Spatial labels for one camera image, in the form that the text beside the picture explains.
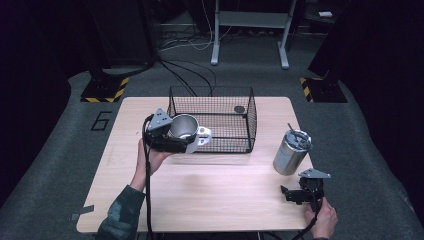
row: wire cage frame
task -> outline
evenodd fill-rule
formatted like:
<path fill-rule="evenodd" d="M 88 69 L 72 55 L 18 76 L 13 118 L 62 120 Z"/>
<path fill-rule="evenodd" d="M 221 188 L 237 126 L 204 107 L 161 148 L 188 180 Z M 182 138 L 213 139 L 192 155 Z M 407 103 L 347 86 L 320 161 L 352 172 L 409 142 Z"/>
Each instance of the wire cage frame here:
<path fill-rule="evenodd" d="M 256 140 L 257 113 L 251 87 L 172 86 L 168 115 L 190 114 L 212 130 L 196 152 L 250 153 Z"/>

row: table top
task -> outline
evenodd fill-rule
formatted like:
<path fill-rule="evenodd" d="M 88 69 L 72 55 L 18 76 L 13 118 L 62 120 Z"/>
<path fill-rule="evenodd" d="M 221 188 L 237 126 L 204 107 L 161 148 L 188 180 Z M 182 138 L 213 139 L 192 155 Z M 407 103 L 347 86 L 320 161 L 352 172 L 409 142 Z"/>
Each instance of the table top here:
<path fill-rule="evenodd" d="M 125 98 L 112 128 L 84 206 L 77 230 L 96 232 L 122 189 L 130 183 L 137 162 L 137 144 L 144 119 L 167 97 Z M 296 230 L 306 227 L 304 206 L 287 202 L 280 185 L 299 189 L 299 176 L 283 176 L 273 160 L 284 133 L 299 125 L 288 98 L 255 97 L 257 133 L 248 154 L 175 154 L 151 178 L 152 228 L 155 232 Z M 309 154 L 297 172 L 312 167 Z M 146 232 L 146 206 L 138 231 Z"/>

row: silver canister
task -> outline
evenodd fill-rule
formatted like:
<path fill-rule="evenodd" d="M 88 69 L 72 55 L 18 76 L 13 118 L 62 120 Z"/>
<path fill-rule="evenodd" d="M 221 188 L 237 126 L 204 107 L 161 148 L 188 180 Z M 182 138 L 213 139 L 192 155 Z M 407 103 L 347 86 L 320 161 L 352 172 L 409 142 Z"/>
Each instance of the silver canister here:
<path fill-rule="evenodd" d="M 274 158 L 275 170 L 285 176 L 292 175 L 311 146 L 311 137 L 306 132 L 300 130 L 287 131 Z"/>

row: hand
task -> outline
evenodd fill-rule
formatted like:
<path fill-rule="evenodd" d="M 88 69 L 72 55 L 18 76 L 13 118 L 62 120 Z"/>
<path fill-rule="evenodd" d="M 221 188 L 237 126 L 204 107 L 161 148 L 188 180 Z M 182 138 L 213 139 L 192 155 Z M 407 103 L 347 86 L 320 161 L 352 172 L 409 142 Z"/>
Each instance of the hand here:
<path fill-rule="evenodd" d="M 315 212 L 312 211 L 311 205 L 308 204 L 305 211 L 306 222 L 311 222 L 315 217 Z M 322 198 L 321 210 L 318 213 L 318 220 L 312 227 L 311 232 L 314 238 L 330 238 L 336 229 L 338 222 L 336 209 L 330 206 L 327 198 Z"/>
<path fill-rule="evenodd" d="M 172 154 L 173 153 L 158 152 L 156 150 L 151 149 L 149 153 L 150 175 L 153 175 L 153 173 L 155 173 L 162 165 L 163 161 L 165 161 L 165 159 L 171 156 Z M 144 156 L 143 139 L 140 139 L 138 141 L 137 167 L 130 186 L 140 192 L 142 192 L 144 187 L 146 186 L 146 158 Z"/>

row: gray floor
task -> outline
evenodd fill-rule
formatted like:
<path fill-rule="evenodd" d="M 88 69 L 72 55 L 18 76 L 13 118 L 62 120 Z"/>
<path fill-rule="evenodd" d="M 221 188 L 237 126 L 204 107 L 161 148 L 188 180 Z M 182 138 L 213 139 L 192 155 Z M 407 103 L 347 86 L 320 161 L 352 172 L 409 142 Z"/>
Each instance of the gray floor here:
<path fill-rule="evenodd" d="M 306 101 L 299 78 L 314 76 L 307 66 L 322 37 L 296 37 L 288 53 L 289 70 L 280 66 L 278 40 L 251 37 L 223 43 L 219 65 L 215 67 L 210 66 L 211 45 L 204 50 L 173 48 L 160 55 L 165 60 L 199 64 L 203 67 L 175 62 L 213 81 L 206 68 L 211 69 L 218 86 L 252 86 L 256 96 L 291 99 L 302 130 L 312 136 L 314 148 L 310 155 L 315 168 L 332 174 L 325 181 L 325 192 L 339 213 L 334 239 L 424 239 L 423 228 L 402 185 L 371 141 L 348 89 L 341 84 L 349 101 L 346 104 Z M 189 84 L 205 85 L 197 76 L 173 69 Z M 78 233 L 76 222 L 69 221 L 69 217 L 83 207 L 122 100 L 81 103 L 80 94 L 89 79 L 87 73 L 69 79 L 72 96 L 68 107 L 0 211 L 0 239 L 91 239 L 91 235 Z M 123 97 L 168 96 L 173 85 L 180 83 L 160 64 L 155 64 L 130 78 Z M 110 119 L 106 130 L 90 131 L 100 111 L 111 111 L 103 115 Z M 291 239 L 296 232 L 278 234 Z"/>

